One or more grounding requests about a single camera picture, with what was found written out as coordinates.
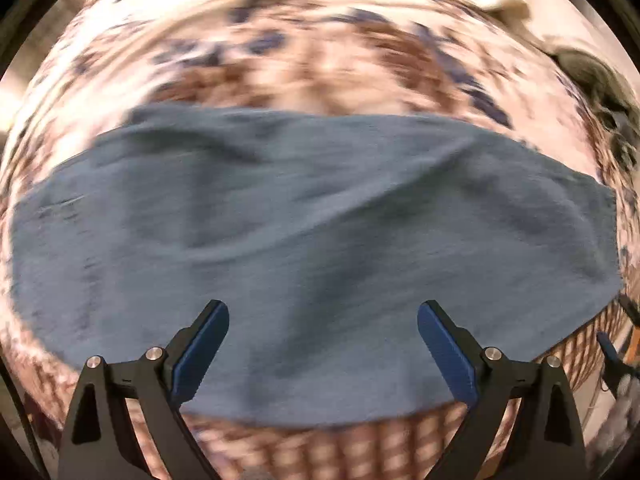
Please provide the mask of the blue denim jeans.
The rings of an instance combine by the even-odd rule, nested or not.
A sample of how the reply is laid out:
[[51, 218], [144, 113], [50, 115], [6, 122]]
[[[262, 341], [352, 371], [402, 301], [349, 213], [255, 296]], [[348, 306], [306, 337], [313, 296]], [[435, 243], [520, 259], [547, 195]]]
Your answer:
[[265, 426], [448, 401], [427, 299], [530, 360], [622, 284], [609, 188], [434, 115], [138, 107], [17, 203], [10, 244], [14, 310], [70, 366], [140, 356], [223, 301], [193, 411]]

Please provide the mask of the white crumpled cloth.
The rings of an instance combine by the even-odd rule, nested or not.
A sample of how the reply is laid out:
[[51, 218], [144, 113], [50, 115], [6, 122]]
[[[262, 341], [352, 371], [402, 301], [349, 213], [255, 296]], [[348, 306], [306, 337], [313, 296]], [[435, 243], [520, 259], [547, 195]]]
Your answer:
[[579, 52], [604, 60], [602, 37], [570, 0], [471, 0], [514, 35], [550, 55]]

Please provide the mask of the floral fleece blanket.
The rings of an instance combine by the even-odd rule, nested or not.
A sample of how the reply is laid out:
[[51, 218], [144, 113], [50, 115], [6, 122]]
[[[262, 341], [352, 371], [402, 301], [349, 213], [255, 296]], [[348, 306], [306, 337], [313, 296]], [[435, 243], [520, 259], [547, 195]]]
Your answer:
[[[17, 316], [14, 209], [136, 108], [166, 103], [319, 117], [434, 115], [506, 136], [609, 188], [622, 279], [614, 298], [530, 360], [477, 340], [512, 361], [556, 356], [572, 392], [598, 362], [597, 331], [615, 332], [623, 308], [639, 298], [639, 100], [608, 57], [550, 55], [471, 0], [86, 0], [29, 81], [1, 159], [2, 350], [60, 443], [81, 371], [102, 354], [67, 365]], [[193, 411], [196, 395], [180, 414], [221, 479], [421, 479], [468, 411], [448, 391], [432, 408], [346, 425], [206, 416]], [[126, 405], [152, 478], [171, 479], [139, 401]]]

